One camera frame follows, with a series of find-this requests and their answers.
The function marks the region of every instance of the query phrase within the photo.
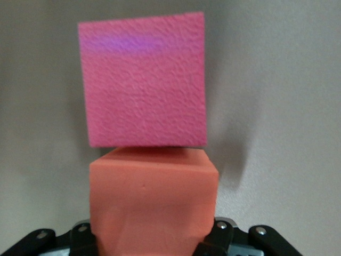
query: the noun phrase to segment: foam cube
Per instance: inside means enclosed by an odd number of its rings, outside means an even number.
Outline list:
[[[90,164],[92,232],[105,256],[191,256],[209,234],[218,171],[201,149],[118,148]]]
[[[204,15],[78,26],[92,147],[206,144]]]

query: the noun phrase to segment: gray wall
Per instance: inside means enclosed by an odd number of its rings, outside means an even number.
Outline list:
[[[1,1],[0,253],[89,217],[77,22],[203,10],[217,215],[341,251],[340,1]]]

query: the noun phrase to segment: screw head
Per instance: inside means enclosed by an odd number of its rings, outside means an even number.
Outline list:
[[[226,224],[225,222],[223,222],[223,221],[219,221],[219,222],[217,223],[217,226],[218,226],[219,228],[221,228],[221,229],[225,229],[225,228],[228,227],[227,224]]]
[[[87,226],[86,226],[86,225],[82,225],[82,226],[80,226],[80,227],[78,228],[78,232],[83,232],[83,231],[85,231],[85,230],[87,230]]]
[[[266,234],[265,228],[262,228],[262,227],[256,227],[256,232],[262,236]]]
[[[41,232],[37,235],[37,238],[38,238],[38,239],[42,239],[42,238],[44,238],[45,236],[47,236],[47,232],[41,231]]]

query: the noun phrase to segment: textured foam surface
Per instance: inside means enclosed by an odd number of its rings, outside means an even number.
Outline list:
[[[78,31],[92,147],[206,144],[203,13]]]

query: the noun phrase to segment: orange foam cube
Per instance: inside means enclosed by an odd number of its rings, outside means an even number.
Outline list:
[[[90,164],[101,255],[191,256],[209,234],[218,172],[201,149],[118,148]]]

